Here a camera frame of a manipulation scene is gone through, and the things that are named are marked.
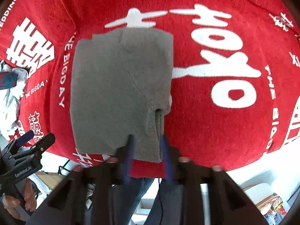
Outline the grey knit sweater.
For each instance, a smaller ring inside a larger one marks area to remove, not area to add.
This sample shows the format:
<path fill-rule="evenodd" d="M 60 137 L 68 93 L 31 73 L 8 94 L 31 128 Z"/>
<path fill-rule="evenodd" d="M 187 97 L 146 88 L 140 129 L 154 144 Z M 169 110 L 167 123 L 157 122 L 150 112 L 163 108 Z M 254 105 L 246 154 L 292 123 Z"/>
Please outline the grey knit sweater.
<path fill-rule="evenodd" d="M 78 152 L 111 155 L 133 135 L 134 157 L 159 163 L 172 70 L 173 35 L 159 29 L 119 28 L 80 40 L 70 102 Z"/>

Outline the cardboard box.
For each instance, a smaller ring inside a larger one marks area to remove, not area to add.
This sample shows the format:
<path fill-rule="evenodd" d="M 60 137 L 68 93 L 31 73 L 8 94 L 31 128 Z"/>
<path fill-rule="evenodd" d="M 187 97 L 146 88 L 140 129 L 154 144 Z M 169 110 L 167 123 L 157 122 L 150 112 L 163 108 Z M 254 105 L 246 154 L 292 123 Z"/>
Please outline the cardboard box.
<path fill-rule="evenodd" d="M 59 173 L 36 172 L 35 174 L 51 190 L 54 190 L 65 178 L 65 175 Z"/>

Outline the colourful snack packet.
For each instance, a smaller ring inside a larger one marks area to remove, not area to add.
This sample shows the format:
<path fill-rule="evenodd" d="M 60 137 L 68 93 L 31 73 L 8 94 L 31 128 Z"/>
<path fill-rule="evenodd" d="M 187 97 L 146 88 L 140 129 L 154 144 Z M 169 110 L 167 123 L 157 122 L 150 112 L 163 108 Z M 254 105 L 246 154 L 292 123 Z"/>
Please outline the colourful snack packet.
<path fill-rule="evenodd" d="M 271 194 L 267 198 L 257 203 L 256 207 L 262 215 L 272 215 L 274 218 L 283 218 L 289 210 L 284 208 L 284 202 L 282 198 L 276 193 Z"/>

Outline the white floral cloth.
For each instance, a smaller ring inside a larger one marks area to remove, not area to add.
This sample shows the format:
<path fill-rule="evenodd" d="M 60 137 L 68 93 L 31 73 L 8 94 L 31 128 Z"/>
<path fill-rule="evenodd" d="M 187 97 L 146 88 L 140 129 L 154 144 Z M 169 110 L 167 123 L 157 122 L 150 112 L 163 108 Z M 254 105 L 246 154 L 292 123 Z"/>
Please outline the white floral cloth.
<path fill-rule="evenodd" d="M 14 87 L 1 89 L 1 135 L 9 141 L 18 128 L 20 100 L 25 95 L 28 72 L 22 68 L 12 68 L 2 60 L 1 73 L 14 73 L 17 76 Z"/>

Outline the blue jeans legs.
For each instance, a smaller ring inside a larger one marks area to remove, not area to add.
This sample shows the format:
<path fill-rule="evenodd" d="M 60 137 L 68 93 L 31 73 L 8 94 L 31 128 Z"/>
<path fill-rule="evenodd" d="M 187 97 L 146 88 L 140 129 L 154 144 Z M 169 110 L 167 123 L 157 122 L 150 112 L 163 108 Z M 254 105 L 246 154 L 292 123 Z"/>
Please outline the blue jeans legs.
<path fill-rule="evenodd" d="M 157 190 L 146 196 L 152 184 L 157 182 L 154 178 L 131 178 L 128 184 L 115 185 L 112 188 L 115 224 L 129 224 L 140 204 L 150 210 L 145 224 L 180 224 L 183 186 L 162 179 Z"/>

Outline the dark plaid garment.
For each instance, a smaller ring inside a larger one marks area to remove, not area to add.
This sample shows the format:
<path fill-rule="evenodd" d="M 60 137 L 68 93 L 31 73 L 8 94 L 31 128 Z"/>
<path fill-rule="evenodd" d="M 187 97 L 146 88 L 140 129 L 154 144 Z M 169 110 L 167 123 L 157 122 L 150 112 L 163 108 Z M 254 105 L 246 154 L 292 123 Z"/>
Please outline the dark plaid garment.
<path fill-rule="evenodd" d="M 18 75 L 14 72 L 0 72 L 0 90 L 14 88 Z"/>

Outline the red printed blanket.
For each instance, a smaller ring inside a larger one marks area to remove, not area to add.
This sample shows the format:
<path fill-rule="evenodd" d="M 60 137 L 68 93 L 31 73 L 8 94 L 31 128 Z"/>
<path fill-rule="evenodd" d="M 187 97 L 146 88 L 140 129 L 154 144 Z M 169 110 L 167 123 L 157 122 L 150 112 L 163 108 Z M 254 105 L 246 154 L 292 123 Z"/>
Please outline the red printed blanket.
<path fill-rule="evenodd" d="M 299 139 L 299 26 L 282 0 L 3 0 L 1 60 L 27 70 L 18 128 L 85 167 L 110 154 L 79 153 L 71 115 L 75 48 L 120 28 L 173 35 L 164 133 L 198 165 L 234 170 Z M 134 177 L 160 177 L 137 160 Z"/>

